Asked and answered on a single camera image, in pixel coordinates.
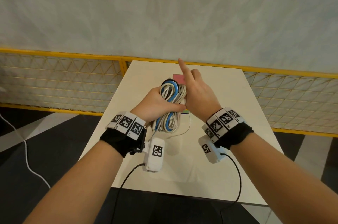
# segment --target right hand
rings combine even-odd
[[[206,122],[211,115],[222,107],[213,90],[207,85],[197,69],[190,69],[182,59],[179,65],[184,75],[187,87],[187,109],[196,117]]]

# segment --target white table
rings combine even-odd
[[[214,90],[223,107],[231,107],[242,115],[254,131],[282,152],[261,107],[259,106],[243,72],[240,69],[188,65],[198,68],[204,81]],[[129,111],[136,106],[147,92],[161,83],[181,74],[178,64],[133,61],[128,68],[104,115],[93,132],[81,157],[98,141],[105,126],[118,111]],[[124,188],[169,193],[176,195],[234,201],[239,191],[239,177],[234,164],[225,158],[217,164],[208,162],[198,138],[205,135],[203,122],[190,114],[189,131],[166,141],[163,168],[159,173],[142,171],[139,167],[128,178]],[[189,117],[182,115],[177,134],[188,129]],[[166,138],[169,133],[158,132],[156,137]],[[125,177],[136,165],[143,162],[144,154],[127,155],[117,173],[112,187],[120,187]],[[239,202],[266,205],[248,176],[235,160],[242,176],[242,193]]]

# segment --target left hand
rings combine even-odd
[[[168,112],[183,112],[186,106],[183,104],[165,101],[159,93],[160,87],[155,87],[148,92],[144,99],[130,112],[146,121],[146,125],[158,119]]]

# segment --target gray marbled wall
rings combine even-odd
[[[338,72],[338,0],[0,0],[0,45]]]

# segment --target hand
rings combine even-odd
[[[222,107],[210,86],[203,82],[201,73],[197,69],[190,71],[181,59],[179,59],[179,65],[187,86],[187,109],[203,122],[206,122],[212,114]]]
[[[183,104],[165,101],[159,93],[160,87],[155,87],[148,92],[144,99],[130,112],[146,121],[146,125],[168,112],[182,112],[186,109]]]

